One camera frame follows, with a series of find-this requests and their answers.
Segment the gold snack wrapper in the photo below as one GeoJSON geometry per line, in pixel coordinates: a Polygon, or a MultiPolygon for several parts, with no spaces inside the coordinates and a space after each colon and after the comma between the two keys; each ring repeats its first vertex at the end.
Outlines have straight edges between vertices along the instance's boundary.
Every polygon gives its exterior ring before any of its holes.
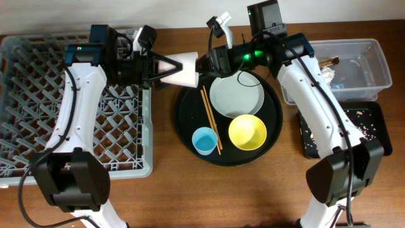
{"type": "Polygon", "coordinates": [[[325,67],[330,67],[339,64],[339,57],[333,56],[318,61],[318,66],[322,70],[325,67]]]}

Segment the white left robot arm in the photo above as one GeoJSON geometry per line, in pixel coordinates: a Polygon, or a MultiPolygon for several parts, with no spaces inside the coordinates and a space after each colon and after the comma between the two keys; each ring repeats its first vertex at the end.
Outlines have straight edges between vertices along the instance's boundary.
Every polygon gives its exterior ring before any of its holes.
{"type": "Polygon", "coordinates": [[[108,25],[93,25],[86,43],[67,47],[58,119],[45,150],[34,153],[27,168],[49,205],[88,227],[127,226],[109,200],[109,172],[94,156],[94,127],[104,88],[149,88],[183,68],[153,51],[157,33],[150,26],[129,40],[130,49],[123,56],[118,55],[120,37],[108,25]]]}

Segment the white napkin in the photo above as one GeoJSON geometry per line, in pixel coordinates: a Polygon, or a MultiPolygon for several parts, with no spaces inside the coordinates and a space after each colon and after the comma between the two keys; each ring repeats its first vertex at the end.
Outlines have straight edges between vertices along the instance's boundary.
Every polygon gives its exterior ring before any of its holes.
{"type": "Polygon", "coordinates": [[[335,76],[335,71],[332,70],[330,67],[325,66],[321,69],[321,76],[323,77],[327,85],[330,86],[330,83],[335,76]]]}

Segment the food scraps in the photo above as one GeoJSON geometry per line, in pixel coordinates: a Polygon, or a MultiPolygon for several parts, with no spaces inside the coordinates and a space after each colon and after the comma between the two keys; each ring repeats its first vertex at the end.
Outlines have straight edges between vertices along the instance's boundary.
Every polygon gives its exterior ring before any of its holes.
{"type": "MultiPolygon", "coordinates": [[[[359,129],[367,141],[372,141],[377,138],[377,127],[374,124],[371,111],[368,109],[345,109],[346,115],[351,122],[359,129]]],[[[300,132],[302,136],[302,142],[304,150],[308,153],[311,151],[317,151],[316,141],[309,129],[304,118],[299,114],[300,118],[300,132]]]]}

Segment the pink plastic cup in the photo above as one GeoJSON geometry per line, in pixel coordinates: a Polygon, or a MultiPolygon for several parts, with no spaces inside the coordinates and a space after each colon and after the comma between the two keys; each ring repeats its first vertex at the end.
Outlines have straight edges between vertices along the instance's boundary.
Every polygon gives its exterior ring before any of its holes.
{"type": "Polygon", "coordinates": [[[178,86],[196,88],[199,82],[199,74],[196,72],[196,60],[198,58],[197,52],[181,53],[167,55],[170,59],[181,62],[183,69],[180,72],[178,79],[181,84],[178,86]]]}

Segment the blue plastic cup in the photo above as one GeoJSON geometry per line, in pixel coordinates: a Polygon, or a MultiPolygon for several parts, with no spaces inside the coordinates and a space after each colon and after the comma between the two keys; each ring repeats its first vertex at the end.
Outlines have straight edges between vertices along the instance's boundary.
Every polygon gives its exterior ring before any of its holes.
{"type": "Polygon", "coordinates": [[[212,128],[200,127],[192,135],[192,144],[200,155],[210,155],[217,148],[218,136],[212,128]]]}

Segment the yellow bowl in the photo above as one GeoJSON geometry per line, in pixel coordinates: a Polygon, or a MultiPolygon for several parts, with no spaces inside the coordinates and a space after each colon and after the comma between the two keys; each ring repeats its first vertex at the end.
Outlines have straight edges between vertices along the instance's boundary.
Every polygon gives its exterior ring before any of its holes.
{"type": "Polygon", "coordinates": [[[254,115],[239,115],[230,122],[228,136],[232,144],[243,151],[253,151],[264,145],[267,138],[264,122],[254,115]]]}

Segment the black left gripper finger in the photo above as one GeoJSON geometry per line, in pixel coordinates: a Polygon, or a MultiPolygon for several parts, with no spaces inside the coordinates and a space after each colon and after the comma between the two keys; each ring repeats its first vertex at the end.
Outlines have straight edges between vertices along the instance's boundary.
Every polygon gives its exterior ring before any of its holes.
{"type": "Polygon", "coordinates": [[[178,79],[181,70],[172,68],[169,70],[157,69],[148,76],[148,83],[155,89],[163,89],[170,85],[180,85],[181,81],[178,79]]]}
{"type": "Polygon", "coordinates": [[[158,61],[162,61],[164,63],[168,63],[173,65],[174,67],[183,67],[183,65],[181,64],[181,62],[175,61],[173,59],[170,59],[169,57],[160,55],[154,51],[147,51],[147,58],[148,60],[151,60],[154,63],[157,63],[158,61]]]}

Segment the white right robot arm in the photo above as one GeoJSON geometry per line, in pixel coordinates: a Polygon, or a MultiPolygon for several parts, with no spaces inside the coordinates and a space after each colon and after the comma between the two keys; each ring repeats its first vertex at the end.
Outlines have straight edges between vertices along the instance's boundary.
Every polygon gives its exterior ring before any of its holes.
{"type": "Polygon", "coordinates": [[[199,73],[229,77],[257,66],[270,69],[293,97],[315,137],[320,160],[306,172],[312,197],[297,227],[334,227],[342,214],[353,226],[352,200],[368,187],[383,158],[380,141],[366,140],[351,122],[325,82],[315,51],[302,33],[288,34],[277,1],[248,7],[252,39],[233,42],[228,13],[207,22],[213,37],[227,43],[209,47],[196,62],[199,73]]]}

